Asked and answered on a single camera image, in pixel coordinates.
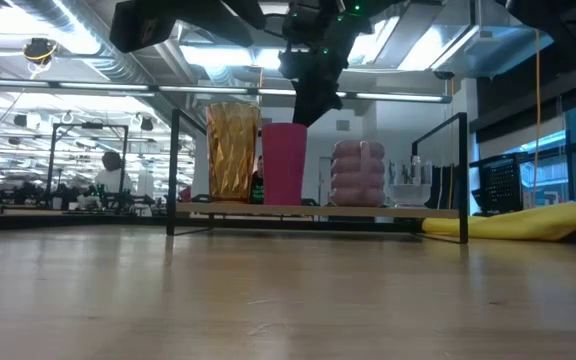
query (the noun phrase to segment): yellow cloth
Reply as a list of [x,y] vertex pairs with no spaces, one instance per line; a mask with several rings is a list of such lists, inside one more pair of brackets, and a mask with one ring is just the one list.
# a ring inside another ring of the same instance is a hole
[[[558,241],[576,231],[576,203],[539,207],[490,218],[470,217],[473,238]],[[435,235],[459,235],[458,219],[426,219],[423,230]]]

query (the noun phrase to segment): gold vase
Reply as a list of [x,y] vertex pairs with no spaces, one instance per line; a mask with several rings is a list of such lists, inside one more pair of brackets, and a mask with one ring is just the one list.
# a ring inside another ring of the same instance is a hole
[[261,112],[253,105],[215,103],[206,110],[210,197],[248,202]]

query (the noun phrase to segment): wooden shelf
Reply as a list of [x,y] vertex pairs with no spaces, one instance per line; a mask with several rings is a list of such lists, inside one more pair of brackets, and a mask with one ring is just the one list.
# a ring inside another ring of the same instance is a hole
[[178,203],[177,212],[208,214],[272,214],[306,216],[392,217],[392,218],[441,218],[456,219],[457,210],[433,210],[415,208],[366,208],[332,206],[277,206],[231,203]]

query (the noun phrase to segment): person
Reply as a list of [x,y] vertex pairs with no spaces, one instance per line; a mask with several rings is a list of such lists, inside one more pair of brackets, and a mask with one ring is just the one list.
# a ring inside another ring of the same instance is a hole
[[[101,162],[105,169],[97,174],[95,184],[103,185],[104,191],[107,193],[118,193],[121,181],[121,157],[114,151],[107,151],[101,158]],[[124,191],[126,190],[132,192],[132,182],[128,174],[124,174]]]
[[248,202],[250,204],[264,203],[264,159],[261,155],[257,160],[257,171],[252,173]]

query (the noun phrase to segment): white shirt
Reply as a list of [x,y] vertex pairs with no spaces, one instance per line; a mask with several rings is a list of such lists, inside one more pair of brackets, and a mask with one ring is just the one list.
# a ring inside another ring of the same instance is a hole
[[[115,171],[102,170],[95,177],[95,184],[103,185],[105,192],[118,193],[120,179],[121,169]],[[132,181],[130,181],[128,174],[124,174],[124,191],[126,189],[129,189],[132,192]]]

